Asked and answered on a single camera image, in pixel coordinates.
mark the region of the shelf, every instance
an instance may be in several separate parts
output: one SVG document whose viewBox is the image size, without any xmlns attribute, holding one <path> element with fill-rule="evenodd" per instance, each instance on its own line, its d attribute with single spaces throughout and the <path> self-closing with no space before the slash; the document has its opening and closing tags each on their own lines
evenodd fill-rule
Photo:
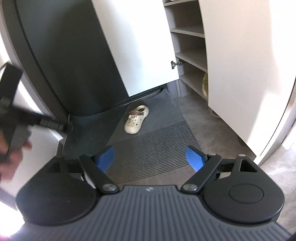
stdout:
<svg viewBox="0 0 296 241">
<path fill-rule="evenodd" d="M 186 85 L 198 93 L 202 98 L 207 101 L 207 98 L 202 94 L 202 78 L 204 73 L 202 71 L 183 74 L 180 75 L 180 80 L 182 80 Z"/>
<path fill-rule="evenodd" d="M 205 33 L 202 25 L 188 26 L 188 27 L 182 27 L 182 28 L 172 28 L 170 29 L 170 31 L 173 33 L 187 34 L 187 35 L 197 36 L 201 38 L 205 37 Z"/>
<path fill-rule="evenodd" d="M 176 57 L 207 72 L 207 54 L 204 48 L 176 53 Z"/>
<path fill-rule="evenodd" d="M 174 5 L 182 2 L 191 2 L 191 1 L 197 1 L 197 0 L 176 0 L 176 1 L 165 3 L 164 6 L 166 7 L 166 6 L 170 6 L 170 5 Z"/>
</svg>

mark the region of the brown shoe strap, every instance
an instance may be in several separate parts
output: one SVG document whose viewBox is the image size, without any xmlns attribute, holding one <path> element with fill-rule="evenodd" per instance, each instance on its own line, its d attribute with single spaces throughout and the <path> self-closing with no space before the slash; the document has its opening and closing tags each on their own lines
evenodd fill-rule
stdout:
<svg viewBox="0 0 296 241">
<path fill-rule="evenodd" d="M 139 112 L 139 111 L 131 111 L 130 115 L 144 115 L 144 112 Z"/>
</svg>

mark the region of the metal screw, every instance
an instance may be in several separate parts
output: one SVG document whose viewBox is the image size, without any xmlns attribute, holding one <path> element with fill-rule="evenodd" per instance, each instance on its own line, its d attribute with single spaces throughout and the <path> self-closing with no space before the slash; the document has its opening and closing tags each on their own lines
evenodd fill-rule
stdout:
<svg viewBox="0 0 296 241">
<path fill-rule="evenodd" d="M 183 185 L 183 189 L 187 192 L 194 192 L 197 190 L 197 186 L 195 184 L 185 184 Z"/>
<path fill-rule="evenodd" d="M 114 192 L 116 189 L 117 189 L 117 186 L 111 183 L 103 185 L 103 190 L 106 192 Z"/>
</svg>

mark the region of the cabinet hinge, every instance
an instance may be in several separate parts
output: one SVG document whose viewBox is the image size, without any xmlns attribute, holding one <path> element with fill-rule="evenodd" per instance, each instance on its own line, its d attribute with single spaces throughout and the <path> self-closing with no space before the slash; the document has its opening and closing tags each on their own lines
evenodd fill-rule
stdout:
<svg viewBox="0 0 296 241">
<path fill-rule="evenodd" d="M 174 69 L 175 66 L 177 66 L 177 65 L 181 66 L 181 65 L 183 65 L 184 62 L 182 62 L 182 61 L 178 61 L 177 63 L 175 63 L 174 61 L 171 61 L 170 63 L 171 63 L 171 65 L 172 65 L 172 69 Z"/>
</svg>

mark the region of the white cabinet door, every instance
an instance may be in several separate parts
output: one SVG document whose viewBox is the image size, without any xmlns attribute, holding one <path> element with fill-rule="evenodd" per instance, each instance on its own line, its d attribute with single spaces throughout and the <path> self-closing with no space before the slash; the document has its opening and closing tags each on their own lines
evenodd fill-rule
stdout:
<svg viewBox="0 0 296 241">
<path fill-rule="evenodd" d="M 295 1 L 199 0 L 209 106 L 260 155 L 296 76 Z"/>
<path fill-rule="evenodd" d="M 179 78 L 161 0 L 92 2 L 129 96 Z"/>
</svg>

